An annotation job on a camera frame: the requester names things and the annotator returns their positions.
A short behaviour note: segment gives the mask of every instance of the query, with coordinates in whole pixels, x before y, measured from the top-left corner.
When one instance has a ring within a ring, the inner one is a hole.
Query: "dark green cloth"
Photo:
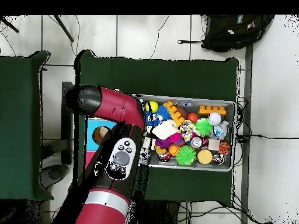
[[[89,50],[79,58],[80,83],[120,89],[124,93],[236,99],[235,58],[220,61],[165,61],[96,58]],[[79,161],[82,161],[84,121],[80,119]],[[147,200],[220,201],[231,205],[232,171],[194,171],[151,167]]]
[[[39,76],[47,57],[0,57],[0,199],[52,198],[39,183]]]

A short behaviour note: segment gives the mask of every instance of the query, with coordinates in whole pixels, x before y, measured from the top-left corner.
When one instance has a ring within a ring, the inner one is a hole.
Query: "white ball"
[[[208,120],[210,120],[211,125],[217,125],[221,122],[221,115],[216,112],[210,113],[210,116],[208,117]]]

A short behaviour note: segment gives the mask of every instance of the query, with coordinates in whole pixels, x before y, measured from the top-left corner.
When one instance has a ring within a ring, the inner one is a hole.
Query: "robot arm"
[[[144,130],[141,103],[104,87],[77,85],[67,93],[67,106],[117,124],[88,164],[86,177],[70,188],[52,224],[124,224]]]

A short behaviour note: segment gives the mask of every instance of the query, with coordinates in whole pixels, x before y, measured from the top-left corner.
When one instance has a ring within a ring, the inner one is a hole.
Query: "purple cloth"
[[[156,139],[155,144],[159,146],[161,149],[167,149],[171,145],[171,142],[169,142],[168,140]]]

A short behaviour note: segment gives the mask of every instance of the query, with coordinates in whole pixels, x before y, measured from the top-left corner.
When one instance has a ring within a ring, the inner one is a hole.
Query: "black backpack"
[[[259,41],[272,22],[274,15],[206,15],[207,29],[204,40],[179,40],[178,43],[199,43],[201,47],[224,53],[242,49]]]

